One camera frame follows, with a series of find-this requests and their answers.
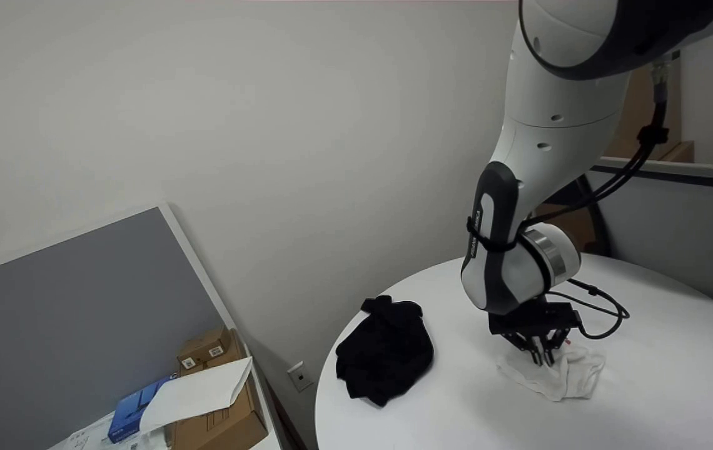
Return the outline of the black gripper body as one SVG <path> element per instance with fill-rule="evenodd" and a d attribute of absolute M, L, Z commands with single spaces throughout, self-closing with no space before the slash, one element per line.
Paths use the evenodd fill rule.
<path fill-rule="evenodd" d="M 530 346 L 534 341 L 561 346 L 577 325 L 580 316 L 569 302 L 524 302 L 507 316 L 487 319 L 491 332 L 514 346 Z"/>

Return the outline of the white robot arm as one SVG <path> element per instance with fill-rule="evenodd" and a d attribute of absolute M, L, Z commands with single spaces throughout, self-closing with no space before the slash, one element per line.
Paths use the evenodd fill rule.
<path fill-rule="evenodd" d="M 713 35 L 713 0 L 519 0 L 499 142 L 469 215 L 460 282 L 487 329 L 551 366 L 580 325 L 547 294 L 580 255 L 539 209 L 611 149 L 629 79 Z"/>

